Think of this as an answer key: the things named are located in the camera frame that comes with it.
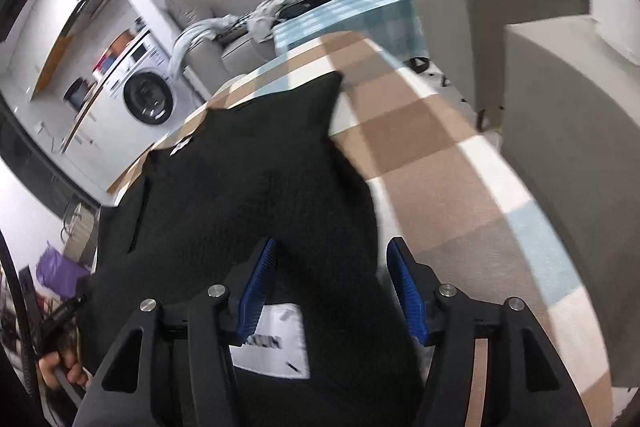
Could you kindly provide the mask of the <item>person's left hand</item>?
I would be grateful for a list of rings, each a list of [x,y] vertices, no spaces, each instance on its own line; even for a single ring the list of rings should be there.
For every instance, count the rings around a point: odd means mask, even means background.
[[[58,377],[55,375],[57,369],[62,369],[63,375],[70,384],[85,386],[89,381],[89,375],[79,362],[77,352],[73,348],[43,355],[38,361],[38,367],[44,383],[52,390],[61,388]]]

